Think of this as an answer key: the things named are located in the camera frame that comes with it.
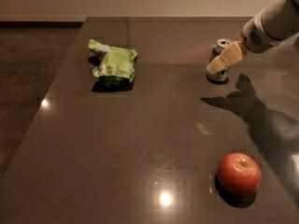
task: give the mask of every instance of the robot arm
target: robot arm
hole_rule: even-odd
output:
[[[250,52],[262,53],[298,32],[299,0],[276,0],[246,23],[241,40]]]

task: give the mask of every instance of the tabletop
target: tabletop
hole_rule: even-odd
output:
[[[1,180],[1,223],[298,223],[296,37],[206,79],[217,39],[244,24],[88,18]],[[136,49],[130,91],[93,90],[90,39]],[[262,170],[250,196],[217,181],[233,152]]]

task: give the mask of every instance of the silver can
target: silver can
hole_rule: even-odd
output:
[[[229,38],[218,39],[212,49],[209,62],[211,63],[215,59],[215,57],[219,56],[229,45],[231,45],[231,43],[233,43],[233,40],[229,39]],[[208,80],[210,80],[212,82],[223,83],[223,82],[227,81],[227,78],[228,78],[227,74],[228,74],[229,69],[230,69],[230,67],[227,67],[226,69],[224,69],[216,74],[209,74],[208,72],[206,72],[206,77]]]

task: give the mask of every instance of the dark gray table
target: dark gray table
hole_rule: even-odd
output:
[[[216,40],[244,21],[87,19],[0,183],[0,222],[298,223],[295,37],[249,54],[224,85],[205,77]],[[91,91],[90,38],[136,48],[132,91]],[[215,183],[237,151],[263,172],[244,199]]]

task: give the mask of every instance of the crumpled green chip bag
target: crumpled green chip bag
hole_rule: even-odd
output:
[[[135,79],[135,58],[137,52],[134,49],[115,48],[103,45],[93,39],[89,42],[91,49],[101,61],[93,69],[93,75],[108,88],[120,88],[132,83]]]

